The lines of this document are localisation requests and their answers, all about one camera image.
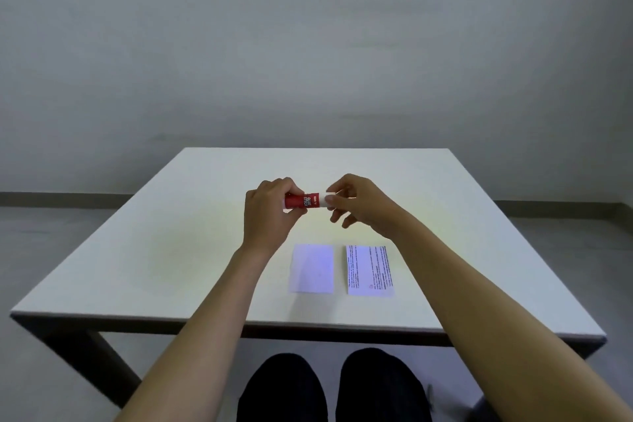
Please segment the printed white paper sheet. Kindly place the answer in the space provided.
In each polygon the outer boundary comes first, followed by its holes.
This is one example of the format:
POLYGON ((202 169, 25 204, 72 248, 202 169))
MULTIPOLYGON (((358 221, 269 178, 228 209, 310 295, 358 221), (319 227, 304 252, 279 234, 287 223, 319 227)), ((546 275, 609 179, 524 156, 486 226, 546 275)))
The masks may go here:
POLYGON ((347 245, 347 294, 393 297, 394 286, 386 246, 347 245))

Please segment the person's left hand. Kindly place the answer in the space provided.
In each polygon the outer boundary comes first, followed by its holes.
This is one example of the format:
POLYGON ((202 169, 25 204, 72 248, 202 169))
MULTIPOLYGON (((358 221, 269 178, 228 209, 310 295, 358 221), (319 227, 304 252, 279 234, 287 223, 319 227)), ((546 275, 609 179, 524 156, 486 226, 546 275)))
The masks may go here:
POLYGON ((291 229, 307 212, 305 208, 285 209, 286 195, 303 195, 289 178, 264 180, 246 194, 243 248, 269 260, 286 241, 291 229))

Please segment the white table with dark frame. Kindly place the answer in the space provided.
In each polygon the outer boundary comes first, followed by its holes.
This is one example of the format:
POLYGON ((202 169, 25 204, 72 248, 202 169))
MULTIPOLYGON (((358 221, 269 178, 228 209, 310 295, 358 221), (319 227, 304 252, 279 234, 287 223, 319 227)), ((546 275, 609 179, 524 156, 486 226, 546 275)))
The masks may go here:
MULTIPOLYGON (((373 180, 582 358, 606 334, 448 149, 185 148, 12 308, 11 318, 123 407, 139 377, 102 332, 175 335, 242 241, 244 195, 289 176, 306 192, 373 180)), ((450 347, 393 244, 324 209, 301 218, 263 272, 242 336, 450 347), (334 292, 288 290, 296 244, 334 248, 334 292), (393 297, 347 294, 347 245, 386 246, 393 297)))

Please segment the blank white paper sheet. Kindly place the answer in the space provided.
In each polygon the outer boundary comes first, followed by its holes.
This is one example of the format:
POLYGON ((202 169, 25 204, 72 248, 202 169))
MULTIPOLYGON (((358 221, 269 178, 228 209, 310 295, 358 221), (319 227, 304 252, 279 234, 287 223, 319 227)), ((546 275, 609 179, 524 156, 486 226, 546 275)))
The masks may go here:
POLYGON ((296 244, 292 251, 288 290, 291 293, 333 293, 333 246, 296 244))

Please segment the person's right hand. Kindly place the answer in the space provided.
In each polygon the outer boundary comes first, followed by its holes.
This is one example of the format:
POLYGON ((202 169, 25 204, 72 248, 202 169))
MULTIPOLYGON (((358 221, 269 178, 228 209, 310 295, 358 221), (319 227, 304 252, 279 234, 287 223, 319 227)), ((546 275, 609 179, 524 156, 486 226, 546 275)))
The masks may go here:
POLYGON ((407 225, 409 214, 384 194, 372 180, 357 177, 356 223, 367 225, 379 235, 392 239, 407 225))

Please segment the person's right leg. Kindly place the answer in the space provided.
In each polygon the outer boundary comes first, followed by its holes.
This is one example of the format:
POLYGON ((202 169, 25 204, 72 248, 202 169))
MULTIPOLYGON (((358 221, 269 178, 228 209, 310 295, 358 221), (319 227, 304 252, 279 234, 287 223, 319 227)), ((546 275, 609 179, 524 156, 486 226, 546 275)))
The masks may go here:
POLYGON ((397 357, 363 348, 344 361, 336 422, 432 422, 425 389, 397 357))

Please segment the red glue stick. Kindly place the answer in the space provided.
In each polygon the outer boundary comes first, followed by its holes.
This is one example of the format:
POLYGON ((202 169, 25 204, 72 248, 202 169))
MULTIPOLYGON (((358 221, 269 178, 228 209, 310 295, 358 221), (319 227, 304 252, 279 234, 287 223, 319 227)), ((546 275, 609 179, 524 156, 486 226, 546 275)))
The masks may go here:
POLYGON ((285 210, 293 210, 293 209, 316 209, 316 208, 325 208, 327 207, 326 202, 324 201, 324 195, 320 193, 312 193, 312 194, 287 194, 284 197, 284 209, 285 210))

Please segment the person's leg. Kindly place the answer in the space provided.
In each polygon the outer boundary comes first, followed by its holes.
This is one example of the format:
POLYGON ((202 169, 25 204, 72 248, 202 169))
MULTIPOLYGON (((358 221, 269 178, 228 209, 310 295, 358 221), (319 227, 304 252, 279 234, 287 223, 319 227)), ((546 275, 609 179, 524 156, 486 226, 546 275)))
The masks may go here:
POLYGON ((305 358, 269 357, 240 396, 236 422, 328 422, 325 393, 305 358))
POLYGON ((432 422, 425 389, 397 357, 363 348, 344 361, 336 422, 432 422))

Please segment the person's right forearm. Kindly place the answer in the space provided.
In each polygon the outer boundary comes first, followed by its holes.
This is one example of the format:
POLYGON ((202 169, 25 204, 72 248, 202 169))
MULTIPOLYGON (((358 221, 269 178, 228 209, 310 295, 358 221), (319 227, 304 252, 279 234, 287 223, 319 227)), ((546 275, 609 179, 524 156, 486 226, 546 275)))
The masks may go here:
POLYGON ((398 248, 442 328, 504 422, 633 422, 633 410, 550 329, 406 210, 398 248))

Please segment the person's left leg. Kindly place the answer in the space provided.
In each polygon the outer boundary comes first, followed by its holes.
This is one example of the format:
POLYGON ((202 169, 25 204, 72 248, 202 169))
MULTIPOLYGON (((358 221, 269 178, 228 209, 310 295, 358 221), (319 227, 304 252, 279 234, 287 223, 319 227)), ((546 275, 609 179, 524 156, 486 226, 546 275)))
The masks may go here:
POLYGON ((240 396, 236 422, 328 422, 325 393, 305 358, 269 357, 240 396))

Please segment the person's left forearm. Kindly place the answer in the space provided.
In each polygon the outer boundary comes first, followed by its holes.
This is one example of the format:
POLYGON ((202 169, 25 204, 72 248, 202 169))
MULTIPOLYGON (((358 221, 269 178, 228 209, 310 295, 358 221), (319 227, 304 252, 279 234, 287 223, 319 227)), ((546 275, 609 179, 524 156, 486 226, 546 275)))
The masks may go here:
POLYGON ((114 422, 214 422, 271 245, 243 244, 114 422))

